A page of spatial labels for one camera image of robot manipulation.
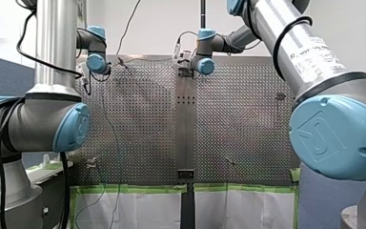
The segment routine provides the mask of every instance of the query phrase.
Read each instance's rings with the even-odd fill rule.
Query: label sticker
[[[299,75],[305,82],[312,82],[324,73],[346,71],[336,55],[320,37],[310,37],[310,43],[290,55]]]

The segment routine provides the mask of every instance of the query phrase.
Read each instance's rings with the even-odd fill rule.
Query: pegboard
[[[176,134],[182,126],[176,89],[187,82],[180,85],[172,61],[158,61],[168,56],[143,58],[151,61],[112,67],[105,83],[92,80],[91,96],[78,86],[91,127],[77,155],[76,184],[176,183],[181,158],[193,162],[195,182],[291,183],[290,168],[298,166],[288,137],[293,97],[271,58],[217,57],[215,73],[195,80],[195,105],[187,106],[193,141]],[[193,145],[191,154],[178,153],[182,142]],[[88,169],[95,157],[97,167]]]
[[[172,61],[126,66],[113,66],[106,82],[92,80],[91,96],[78,86],[91,109],[91,126],[75,183],[175,183]],[[88,168],[87,159],[95,157],[96,168]]]
[[[196,83],[195,182],[291,184],[293,96],[270,58],[225,61]]]

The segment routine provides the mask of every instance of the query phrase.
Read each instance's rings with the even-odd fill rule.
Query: white wall
[[[88,24],[106,29],[108,53],[117,52],[118,43],[136,0],[88,0]],[[226,10],[227,0],[207,1],[207,28],[229,34],[243,25],[240,17]],[[200,0],[142,0],[131,22],[120,53],[172,54],[178,35],[200,28]],[[185,35],[182,49],[192,51],[195,36]],[[242,53],[270,55],[264,44]]]
[[[314,32],[353,71],[366,72],[366,1],[311,0]]]
[[[26,17],[30,14],[15,3],[15,0],[0,0],[0,58],[14,63],[34,68],[34,61],[21,56],[16,50],[16,44],[23,31]],[[78,25],[83,26],[83,19],[79,18]],[[23,52],[35,56],[36,20],[33,17],[29,24],[26,37],[22,44]]]

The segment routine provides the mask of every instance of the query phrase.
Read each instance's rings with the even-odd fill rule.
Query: green tape
[[[186,185],[165,185],[165,186],[137,186],[128,184],[102,184],[93,186],[75,186],[73,187],[78,194],[101,194],[105,193],[123,193],[123,194],[177,194],[186,193]]]
[[[76,197],[78,193],[75,189],[71,189],[71,209],[70,209],[70,221],[71,229],[75,227],[75,208],[76,208]]]
[[[301,178],[301,168],[294,168],[291,169],[290,171],[293,182],[299,182],[299,179]]]
[[[28,168],[27,170],[35,170],[35,169],[38,169],[39,166],[38,165],[34,165],[34,166],[31,166],[30,168]]]
[[[299,188],[296,187],[294,197],[294,219],[293,219],[294,229],[298,229],[298,214],[299,214]]]
[[[40,168],[40,165],[34,165],[34,166],[31,166],[30,168],[28,168],[27,170],[37,170],[37,169],[40,169],[40,170],[57,170],[59,168],[62,168],[62,163],[61,162],[55,162],[53,164],[48,164],[46,165],[46,167],[44,168]]]
[[[295,193],[297,186],[264,186],[252,184],[195,184],[194,191],[199,192],[225,192],[237,190],[257,193],[291,194]]]

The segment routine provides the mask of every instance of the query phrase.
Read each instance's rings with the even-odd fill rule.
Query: silver robot arm segment
[[[295,95],[290,139],[311,169],[366,180],[366,73],[351,72],[301,15],[309,0],[229,0]]]

